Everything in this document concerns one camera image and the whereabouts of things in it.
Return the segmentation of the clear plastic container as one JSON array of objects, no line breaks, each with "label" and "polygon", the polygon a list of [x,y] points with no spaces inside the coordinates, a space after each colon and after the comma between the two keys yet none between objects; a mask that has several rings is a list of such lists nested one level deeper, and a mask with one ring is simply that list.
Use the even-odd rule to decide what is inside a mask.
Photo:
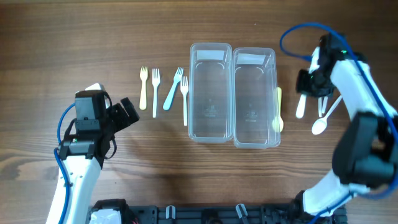
[{"label": "clear plastic container", "polygon": [[190,49],[188,135],[202,143],[232,138],[232,48],[195,43]]},{"label": "clear plastic container", "polygon": [[278,116],[275,52],[242,47],[233,52],[234,145],[267,149],[280,144],[273,120]]}]

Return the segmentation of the yellow plastic spoon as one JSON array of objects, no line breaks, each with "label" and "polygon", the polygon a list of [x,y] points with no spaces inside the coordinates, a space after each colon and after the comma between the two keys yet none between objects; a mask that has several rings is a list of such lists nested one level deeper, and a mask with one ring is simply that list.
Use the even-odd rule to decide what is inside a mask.
[{"label": "yellow plastic spoon", "polygon": [[284,128],[284,121],[281,118],[281,106],[282,106],[282,89],[277,87],[277,106],[278,106],[278,116],[273,120],[273,128],[275,132],[280,133]]}]

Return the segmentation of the yellow plastic fork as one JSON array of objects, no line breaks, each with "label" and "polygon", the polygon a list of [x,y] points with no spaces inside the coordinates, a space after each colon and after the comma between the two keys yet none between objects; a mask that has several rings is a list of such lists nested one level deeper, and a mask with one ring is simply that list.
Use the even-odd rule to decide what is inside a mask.
[{"label": "yellow plastic fork", "polygon": [[141,79],[141,95],[139,101],[139,108],[145,110],[147,108],[147,79],[148,79],[148,68],[146,66],[141,67],[140,79]]}]

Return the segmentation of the white plastic spoon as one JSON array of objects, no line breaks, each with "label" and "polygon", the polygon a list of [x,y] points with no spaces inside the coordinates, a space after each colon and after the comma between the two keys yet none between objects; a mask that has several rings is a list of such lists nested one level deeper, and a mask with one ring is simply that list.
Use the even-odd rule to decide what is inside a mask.
[{"label": "white plastic spoon", "polygon": [[323,114],[323,98],[322,97],[319,97],[318,98],[318,117],[319,118],[321,118],[322,117],[322,114]]},{"label": "white plastic spoon", "polygon": [[332,104],[332,106],[330,107],[330,109],[328,110],[328,112],[326,113],[326,115],[322,118],[317,119],[313,126],[312,126],[312,134],[314,135],[319,135],[322,132],[324,132],[324,130],[326,130],[327,128],[327,120],[329,118],[329,116],[332,114],[332,112],[334,112],[334,110],[336,109],[336,107],[339,105],[340,101],[343,99],[343,97],[340,95],[336,101]]},{"label": "white plastic spoon", "polygon": [[300,99],[298,101],[297,109],[296,109],[296,118],[301,119],[305,113],[305,105],[306,105],[307,96],[305,94],[300,95]]}]

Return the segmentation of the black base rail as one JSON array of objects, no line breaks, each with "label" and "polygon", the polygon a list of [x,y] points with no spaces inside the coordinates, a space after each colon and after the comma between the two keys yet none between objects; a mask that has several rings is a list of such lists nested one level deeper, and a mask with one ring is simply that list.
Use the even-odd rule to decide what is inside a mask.
[{"label": "black base rail", "polygon": [[329,217],[316,220],[311,215],[293,216],[287,203],[229,207],[166,207],[129,206],[124,199],[100,200],[89,209],[86,222],[92,223],[347,223],[345,207],[340,207]]}]

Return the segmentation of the clear plastic container left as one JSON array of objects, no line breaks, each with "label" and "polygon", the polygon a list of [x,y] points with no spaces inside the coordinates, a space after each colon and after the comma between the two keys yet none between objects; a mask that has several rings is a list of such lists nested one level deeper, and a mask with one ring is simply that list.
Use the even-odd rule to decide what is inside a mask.
[{"label": "clear plastic container left", "polygon": [[202,143],[232,138],[232,48],[195,43],[190,49],[188,135]]}]

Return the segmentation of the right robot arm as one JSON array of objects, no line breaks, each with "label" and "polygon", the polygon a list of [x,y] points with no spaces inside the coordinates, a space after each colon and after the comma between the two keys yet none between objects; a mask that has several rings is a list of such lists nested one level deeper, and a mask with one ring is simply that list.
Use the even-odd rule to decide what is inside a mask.
[{"label": "right robot arm", "polygon": [[372,190],[397,183],[397,111],[381,95],[363,54],[349,53],[343,42],[338,34],[321,36],[310,68],[298,73],[298,93],[318,98],[338,90],[351,122],[335,148],[331,171],[291,201],[292,220],[313,223],[356,196],[379,199],[383,195]]}]

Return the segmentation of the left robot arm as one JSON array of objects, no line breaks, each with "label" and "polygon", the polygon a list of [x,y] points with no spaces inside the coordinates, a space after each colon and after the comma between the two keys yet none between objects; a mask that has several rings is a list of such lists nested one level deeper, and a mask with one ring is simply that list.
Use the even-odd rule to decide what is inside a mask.
[{"label": "left robot arm", "polygon": [[86,223],[103,162],[117,148],[115,134],[139,120],[128,98],[114,104],[99,83],[76,92],[71,107],[76,117],[53,150],[59,175],[47,223]]}]

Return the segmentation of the light blue plastic fork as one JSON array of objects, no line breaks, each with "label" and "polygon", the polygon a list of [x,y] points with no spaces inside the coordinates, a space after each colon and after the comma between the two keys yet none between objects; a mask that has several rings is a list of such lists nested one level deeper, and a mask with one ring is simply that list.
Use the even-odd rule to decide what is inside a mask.
[{"label": "light blue plastic fork", "polygon": [[175,91],[177,89],[177,85],[180,83],[181,79],[183,76],[183,68],[182,67],[178,67],[177,71],[175,72],[174,75],[174,82],[172,83],[172,86],[170,88],[170,91],[164,101],[163,104],[163,109],[168,111],[171,108],[172,102],[173,102],[173,98],[175,95]]}]

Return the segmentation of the clear plastic container right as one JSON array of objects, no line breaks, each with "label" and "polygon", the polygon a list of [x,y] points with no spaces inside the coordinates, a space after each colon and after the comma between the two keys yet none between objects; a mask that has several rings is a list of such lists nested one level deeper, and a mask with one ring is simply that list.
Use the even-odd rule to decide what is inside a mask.
[{"label": "clear plastic container right", "polygon": [[233,52],[234,145],[267,149],[280,144],[273,120],[278,116],[275,52],[242,47]]}]

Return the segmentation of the white plastic fork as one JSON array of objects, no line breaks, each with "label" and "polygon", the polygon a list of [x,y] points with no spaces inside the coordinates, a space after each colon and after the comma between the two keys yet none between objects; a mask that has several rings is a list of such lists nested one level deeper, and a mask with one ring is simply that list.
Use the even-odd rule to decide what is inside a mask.
[{"label": "white plastic fork", "polygon": [[180,82],[180,91],[183,95],[183,125],[188,125],[188,106],[187,106],[187,94],[189,91],[188,78],[183,76]]},{"label": "white plastic fork", "polygon": [[157,116],[157,90],[160,85],[160,71],[158,68],[152,69],[152,86],[154,88],[153,104],[152,104],[152,117]]}]

